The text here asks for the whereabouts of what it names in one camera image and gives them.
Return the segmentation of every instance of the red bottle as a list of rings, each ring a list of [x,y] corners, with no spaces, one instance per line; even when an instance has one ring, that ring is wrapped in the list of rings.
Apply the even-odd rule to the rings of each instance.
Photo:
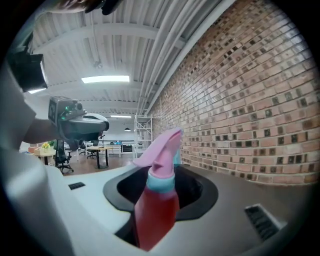
[[[133,161],[139,167],[151,166],[145,189],[134,206],[139,247],[152,249],[174,226],[179,208],[175,190],[173,158],[180,147],[181,130],[167,130]]]

